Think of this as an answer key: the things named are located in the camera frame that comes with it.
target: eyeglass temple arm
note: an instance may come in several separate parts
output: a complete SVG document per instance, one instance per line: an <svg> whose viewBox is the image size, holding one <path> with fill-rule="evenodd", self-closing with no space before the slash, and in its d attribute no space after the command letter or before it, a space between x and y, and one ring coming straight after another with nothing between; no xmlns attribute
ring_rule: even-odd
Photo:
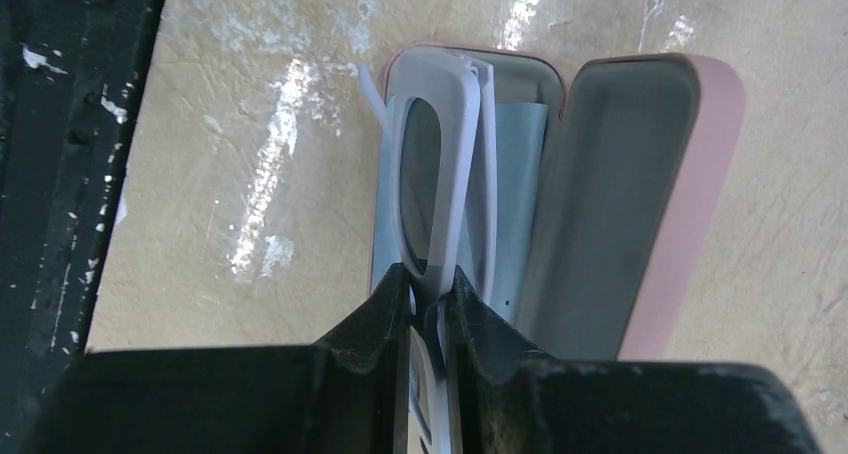
<svg viewBox="0 0 848 454"><path fill-rule="evenodd" d="M391 133L392 118L389 115L389 110L386 109L386 104L383 102L383 98L380 96L380 92L377 90L377 86L374 84L374 80L371 79L371 74L364 64L359 66L359 88L362 90L362 94L365 95L365 100L371 106L371 110L374 112L377 122L380 123L380 127L383 128L383 132Z"/></svg>

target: white paint chip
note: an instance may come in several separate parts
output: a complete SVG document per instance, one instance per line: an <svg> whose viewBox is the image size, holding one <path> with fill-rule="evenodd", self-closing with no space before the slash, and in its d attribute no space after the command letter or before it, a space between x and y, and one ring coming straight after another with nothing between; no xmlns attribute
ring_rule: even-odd
<svg viewBox="0 0 848 454"><path fill-rule="evenodd" d="M59 290L59 307L56 308L56 319L53 322L53 336L50 338L50 350L52 351L54 347L56 347L56 331L59 330L59 318L62 317L62 304L65 303L65 292L68 287L68 273L71 272L71 265L68 264L65 266L65 277L62 279L62 287Z"/></svg>
<svg viewBox="0 0 848 454"><path fill-rule="evenodd" d="M100 97L100 105L103 106L103 109L106 109L115 116L115 121L117 121L118 124L123 124L127 122L127 110L122 107L118 107L117 104L106 98L106 91L108 89L109 86L103 86L103 95Z"/></svg>
<svg viewBox="0 0 848 454"><path fill-rule="evenodd" d="M265 250L265 258L262 260L260 276L271 277L274 266L289 267L294 256L294 243L280 236L267 236L265 242L268 243L268 248Z"/></svg>
<svg viewBox="0 0 848 454"><path fill-rule="evenodd" d="M38 69L39 67L44 66L50 72L53 72L53 73L56 73L56 74L67 74L68 73L68 71L65 71L65 70L59 69L56 66L50 65L50 63L47 62L46 57L42 56L41 54L30 51L27 46L23 47L23 57L24 57L24 62L26 63L27 66L29 66L30 69Z"/></svg>

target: eyeglass case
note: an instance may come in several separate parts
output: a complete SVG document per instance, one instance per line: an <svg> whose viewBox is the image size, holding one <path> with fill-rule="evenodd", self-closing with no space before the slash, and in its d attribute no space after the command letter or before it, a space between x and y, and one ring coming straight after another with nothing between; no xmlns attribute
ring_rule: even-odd
<svg viewBox="0 0 848 454"><path fill-rule="evenodd" d="M518 287L493 297L493 309L561 358L661 357L741 129L745 94L733 69L681 54L600 59L566 96L540 58L407 49L422 45L491 64L498 104L548 107L526 259ZM498 241L496 256L515 244Z"/></svg>

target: black object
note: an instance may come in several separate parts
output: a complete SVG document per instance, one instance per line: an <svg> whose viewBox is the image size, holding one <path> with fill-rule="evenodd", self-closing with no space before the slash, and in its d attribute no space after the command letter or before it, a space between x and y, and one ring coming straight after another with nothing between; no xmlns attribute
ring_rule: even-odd
<svg viewBox="0 0 848 454"><path fill-rule="evenodd" d="M392 266L312 346L85 356L27 452L404 452L409 285ZM456 452L819 452L763 369L558 360L461 272L442 302Z"/></svg>
<svg viewBox="0 0 848 454"><path fill-rule="evenodd" d="M83 353L163 3L0 0L0 451Z"/></svg>

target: open glasses case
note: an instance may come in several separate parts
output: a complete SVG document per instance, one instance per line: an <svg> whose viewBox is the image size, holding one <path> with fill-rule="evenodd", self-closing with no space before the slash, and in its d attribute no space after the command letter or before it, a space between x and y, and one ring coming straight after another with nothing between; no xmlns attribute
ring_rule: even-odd
<svg viewBox="0 0 848 454"><path fill-rule="evenodd" d="M482 61L494 72L492 309L563 359L661 357L739 136L745 109L739 77L714 59L660 54L589 62L566 91L559 73L539 58L417 44L388 64L384 95L405 56L434 49ZM387 100L389 111L398 112ZM524 111L532 106L535 112ZM393 146L386 136L372 279L399 260L388 201ZM479 191L475 169L469 198ZM475 261L490 246L476 249L485 235L475 233L487 211L466 208L462 232L473 259L464 271L482 273Z"/></svg>

